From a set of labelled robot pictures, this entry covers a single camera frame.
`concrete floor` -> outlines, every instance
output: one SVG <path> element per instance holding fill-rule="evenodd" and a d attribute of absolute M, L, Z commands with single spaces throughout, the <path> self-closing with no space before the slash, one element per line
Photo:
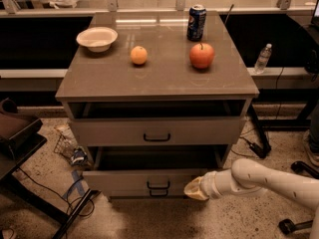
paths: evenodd
<path fill-rule="evenodd" d="M 278 107 L 265 107 L 260 110 L 264 116 L 276 112 Z M 290 113 L 294 109 L 282 108 L 282 113 Z M 35 181 L 41 183 L 60 195 L 63 195 L 73 183 L 72 171 L 81 168 L 72 167 L 64 157 L 54 153 L 54 147 L 59 134 L 54 129 L 56 125 L 67 123 L 62 111 L 33 111 L 42 121 L 40 134 L 47 138 L 47 143 L 40 148 L 23 166 Z M 256 140 L 254 125 L 247 118 L 243 130 L 244 137 Z M 303 144 L 303 131 L 270 131 L 267 135 L 272 146 L 265 159 L 259 159 L 251 152 L 244 140 L 240 139 L 224 166 L 228 168 L 238 158 L 250 158 L 271 168 L 292 172 L 290 165 L 296 160 L 309 163 Z M 19 180 L 36 194 L 63 211 L 68 211 L 68 205 L 61 198 L 36 185 L 21 171 L 15 173 Z M 79 197 L 75 190 L 69 201 Z M 103 238 L 103 239 L 242 239 L 242 238 L 294 238 L 309 237 L 309 231 L 302 230 L 290 236 L 284 236 L 278 228 L 278 222 L 290 218 L 295 223 L 304 222 L 314 217 L 314 213 L 293 203 L 271 191 L 262 197 L 225 196 L 217 200 L 200 202 L 191 199 L 156 199 L 156 200 L 113 200 L 100 194 L 93 205 L 88 203 L 64 238 Z M 36 208 L 30 206 L 11 192 L 0 188 L 0 229 L 12 228 L 17 238 L 52 238 L 59 224 Z"/>

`drawer handle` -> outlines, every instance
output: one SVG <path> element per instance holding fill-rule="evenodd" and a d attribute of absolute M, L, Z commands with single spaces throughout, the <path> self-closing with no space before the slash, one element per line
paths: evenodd
<path fill-rule="evenodd" d="M 148 138 L 147 134 L 143 135 L 144 141 L 169 141 L 170 140 L 170 133 L 167 134 L 166 138 Z"/>
<path fill-rule="evenodd" d="M 170 182 L 168 181 L 167 186 L 165 186 L 165 187 L 151 187 L 151 184 L 149 182 L 147 183 L 147 185 L 148 185 L 148 189 L 150 189 L 150 191 L 152 191 L 152 190 L 168 190 L 170 187 Z"/>
<path fill-rule="evenodd" d="M 153 194 L 152 191 L 150 190 L 150 196 L 151 197 L 165 197 L 165 196 L 168 196 L 168 190 L 166 190 L 164 194 Z"/>

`drawer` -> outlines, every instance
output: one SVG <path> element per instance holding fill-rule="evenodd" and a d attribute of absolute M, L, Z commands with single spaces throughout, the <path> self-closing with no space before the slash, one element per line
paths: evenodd
<path fill-rule="evenodd" d="M 89 187 L 112 198 L 184 197 L 184 187 L 206 169 L 85 171 Z"/>
<path fill-rule="evenodd" d="M 244 118 L 72 120 L 79 145 L 233 144 Z"/>

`white bowl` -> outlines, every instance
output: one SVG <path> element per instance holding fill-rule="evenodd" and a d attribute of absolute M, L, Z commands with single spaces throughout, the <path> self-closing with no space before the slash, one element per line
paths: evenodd
<path fill-rule="evenodd" d="M 89 28 L 77 36 L 78 44 L 87 47 L 92 52 L 105 52 L 118 38 L 117 31 L 111 28 Z"/>

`plastic bottle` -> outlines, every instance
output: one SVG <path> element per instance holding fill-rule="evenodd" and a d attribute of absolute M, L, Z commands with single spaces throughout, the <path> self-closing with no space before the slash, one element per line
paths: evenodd
<path fill-rule="evenodd" d="M 261 50 L 259 57 L 258 57 L 256 64 L 255 64 L 255 68 L 254 68 L 255 74 L 257 74 L 257 75 L 262 74 L 263 71 L 265 70 L 265 67 L 268 63 L 270 56 L 271 56 L 271 52 L 272 52 L 271 47 L 272 47 L 271 44 L 267 44 L 266 47 Z"/>

